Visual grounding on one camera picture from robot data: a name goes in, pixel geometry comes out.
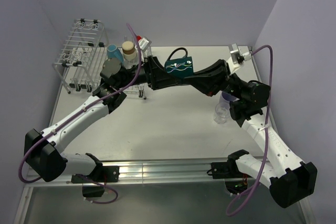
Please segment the dark green patterned mug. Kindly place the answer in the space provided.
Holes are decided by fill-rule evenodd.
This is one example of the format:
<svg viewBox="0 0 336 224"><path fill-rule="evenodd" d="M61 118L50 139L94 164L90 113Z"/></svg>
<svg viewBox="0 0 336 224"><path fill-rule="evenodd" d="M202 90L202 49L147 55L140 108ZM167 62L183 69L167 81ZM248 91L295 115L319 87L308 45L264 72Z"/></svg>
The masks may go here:
<svg viewBox="0 0 336 224"><path fill-rule="evenodd" d="M173 59L173 55L178 51L184 51L185 55L183 57ZM188 55L187 49L184 47L174 49L164 64L164 70L166 73L180 79L192 76L194 74L193 60L192 57Z"/></svg>

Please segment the cream steel cup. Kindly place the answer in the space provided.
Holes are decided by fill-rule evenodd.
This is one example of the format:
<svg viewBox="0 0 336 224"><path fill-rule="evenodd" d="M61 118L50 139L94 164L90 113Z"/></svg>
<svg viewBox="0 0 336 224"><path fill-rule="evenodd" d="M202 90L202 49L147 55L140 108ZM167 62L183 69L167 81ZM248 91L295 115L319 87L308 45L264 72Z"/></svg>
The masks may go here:
<svg viewBox="0 0 336 224"><path fill-rule="evenodd" d="M125 60L132 61L136 58L135 45L132 41L125 41L122 46L122 54Z"/></svg>

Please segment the blue ceramic mug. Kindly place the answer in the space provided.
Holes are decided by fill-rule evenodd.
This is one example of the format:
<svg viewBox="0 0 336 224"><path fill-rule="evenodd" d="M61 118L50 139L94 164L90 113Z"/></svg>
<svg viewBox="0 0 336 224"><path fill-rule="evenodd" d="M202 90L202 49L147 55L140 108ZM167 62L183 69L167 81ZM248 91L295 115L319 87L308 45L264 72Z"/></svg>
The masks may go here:
<svg viewBox="0 0 336 224"><path fill-rule="evenodd" d="M107 47L107 58L108 59L117 58L121 63L123 63L123 55L120 49L114 44L110 44Z"/></svg>

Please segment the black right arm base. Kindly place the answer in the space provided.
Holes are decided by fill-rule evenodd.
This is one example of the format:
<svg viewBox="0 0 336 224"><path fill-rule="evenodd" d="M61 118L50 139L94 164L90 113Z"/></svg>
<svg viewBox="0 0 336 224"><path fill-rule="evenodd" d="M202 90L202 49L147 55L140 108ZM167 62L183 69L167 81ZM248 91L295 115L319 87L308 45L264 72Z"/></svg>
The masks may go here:
<svg viewBox="0 0 336 224"><path fill-rule="evenodd" d="M248 188L249 176L239 172L229 161L211 163L211 168L206 173L212 179L224 179L225 187L230 193L242 193Z"/></svg>

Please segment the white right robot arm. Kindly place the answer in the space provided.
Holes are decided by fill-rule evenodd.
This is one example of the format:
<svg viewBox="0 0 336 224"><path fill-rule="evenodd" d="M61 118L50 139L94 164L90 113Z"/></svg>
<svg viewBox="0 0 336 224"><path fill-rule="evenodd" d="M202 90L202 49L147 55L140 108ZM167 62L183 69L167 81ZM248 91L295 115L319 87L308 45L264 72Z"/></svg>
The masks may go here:
<svg viewBox="0 0 336 224"><path fill-rule="evenodd" d="M207 96L224 91L236 97L229 104L231 118L245 130L264 152L261 161L248 151L239 150L222 163L212 163L214 179L248 175L266 186L273 200L282 208L314 192L317 168L306 163L285 144L269 125L271 87L259 81L244 81L236 74L242 61L218 60L212 66L183 78L183 83Z"/></svg>

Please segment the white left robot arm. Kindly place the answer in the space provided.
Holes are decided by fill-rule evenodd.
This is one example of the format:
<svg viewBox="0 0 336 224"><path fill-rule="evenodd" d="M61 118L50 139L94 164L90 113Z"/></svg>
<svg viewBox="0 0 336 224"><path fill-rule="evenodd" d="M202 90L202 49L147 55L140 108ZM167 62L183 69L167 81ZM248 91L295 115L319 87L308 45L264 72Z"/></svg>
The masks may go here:
<svg viewBox="0 0 336 224"><path fill-rule="evenodd" d="M100 72L100 85L85 103L58 123L41 132L32 129L25 135L24 162L45 182L64 173L98 181L102 162L90 153L66 155L66 147L89 126L116 110L126 98L124 90L128 87L143 83L153 90L180 86L192 74L192 62L185 57L161 65L157 57L150 56L130 69L117 58L107 59Z"/></svg>

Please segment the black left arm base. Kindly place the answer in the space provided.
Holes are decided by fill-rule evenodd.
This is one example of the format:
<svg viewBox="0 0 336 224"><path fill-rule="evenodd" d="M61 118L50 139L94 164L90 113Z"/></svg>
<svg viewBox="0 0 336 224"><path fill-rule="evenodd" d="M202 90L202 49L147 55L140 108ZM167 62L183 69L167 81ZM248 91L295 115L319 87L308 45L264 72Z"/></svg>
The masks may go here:
<svg viewBox="0 0 336 224"><path fill-rule="evenodd" d="M82 196L84 200L92 204L107 205L115 202L119 194L108 183L116 183L118 181L119 166L104 166L102 161L90 153L86 153L85 157L94 162L93 169L87 175L73 174L70 182L72 184L82 184ZM114 197L111 200L97 201L97 198L108 192L114 193Z"/></svg>

